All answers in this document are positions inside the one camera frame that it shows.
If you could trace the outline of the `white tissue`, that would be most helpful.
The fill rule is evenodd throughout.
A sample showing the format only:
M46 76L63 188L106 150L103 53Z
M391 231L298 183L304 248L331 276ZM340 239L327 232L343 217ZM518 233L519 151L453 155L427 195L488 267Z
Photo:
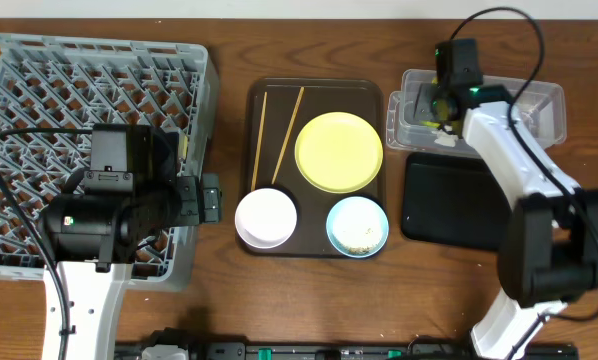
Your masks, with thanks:
M434 143L442 147L454 148L459 137L446 128L435 129L432 133L436 136Z

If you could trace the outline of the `yellow round plate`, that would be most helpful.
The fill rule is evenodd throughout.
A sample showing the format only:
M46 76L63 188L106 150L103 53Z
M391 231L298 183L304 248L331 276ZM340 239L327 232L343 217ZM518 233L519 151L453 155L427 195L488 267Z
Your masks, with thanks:
M383 146L377 131L363 118L329 112L303 126L294 158L300 174L312 186L344 194L362 189L378 175Z

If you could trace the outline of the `light blue round bowl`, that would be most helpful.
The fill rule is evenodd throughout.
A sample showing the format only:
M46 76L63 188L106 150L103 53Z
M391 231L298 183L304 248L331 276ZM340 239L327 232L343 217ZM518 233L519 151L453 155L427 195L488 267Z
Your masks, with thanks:
M367 253L351 253L339 242L339 235L344 229L362 226L380 230L382 239ZM363 259L376 255L386 244L389 235L388 218L383 208L375 201L361 196L351 196L337 202L329 211L326 219L326 235L331 245L342 255Z

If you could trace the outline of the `yellow snack wrapper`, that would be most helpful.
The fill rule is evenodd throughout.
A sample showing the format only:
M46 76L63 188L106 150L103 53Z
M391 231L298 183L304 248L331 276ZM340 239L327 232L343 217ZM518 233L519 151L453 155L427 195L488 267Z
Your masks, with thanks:
M437 84L437 78L436 78L436 77L434 77L434 78L431 80L430 84L431 84L433 87L435 87L435 86L436 86L436 84ZM438 128L438 127L440 126L440 122L439 122L439 121L437 121L437 120L435 120L434 118L431 118L430 120L425 120L425 121L423 121L423 124L424 124L425 126L432 127L432 128Z

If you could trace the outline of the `rice pile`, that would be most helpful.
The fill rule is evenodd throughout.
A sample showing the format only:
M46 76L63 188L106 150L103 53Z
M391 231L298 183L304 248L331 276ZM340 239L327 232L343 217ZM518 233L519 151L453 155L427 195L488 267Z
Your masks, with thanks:
M372 251L381 241L380 230L362 226L361 228L344 229L339 235L339 242L351 253L367 253Z

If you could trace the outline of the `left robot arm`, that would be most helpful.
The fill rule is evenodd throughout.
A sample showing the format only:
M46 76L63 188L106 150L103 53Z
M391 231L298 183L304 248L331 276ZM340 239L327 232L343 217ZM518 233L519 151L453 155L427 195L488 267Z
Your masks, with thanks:
M46 206L39 231L53 252L44 272L45 359L109 359L141 240L221 218L217 175L177 174L179 139L149 125L98 124L89 167Z

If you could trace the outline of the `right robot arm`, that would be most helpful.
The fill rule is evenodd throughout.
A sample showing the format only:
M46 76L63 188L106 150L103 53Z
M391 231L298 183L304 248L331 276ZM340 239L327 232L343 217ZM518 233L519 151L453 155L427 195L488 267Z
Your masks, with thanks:
M583 189L550 159L518 115L516 95L484 84L475 40L437 43L435 62L433 126L477 152L511 209L497 258L501 289L470 331L473 351L520 359L546 322L598 289L598 189Z

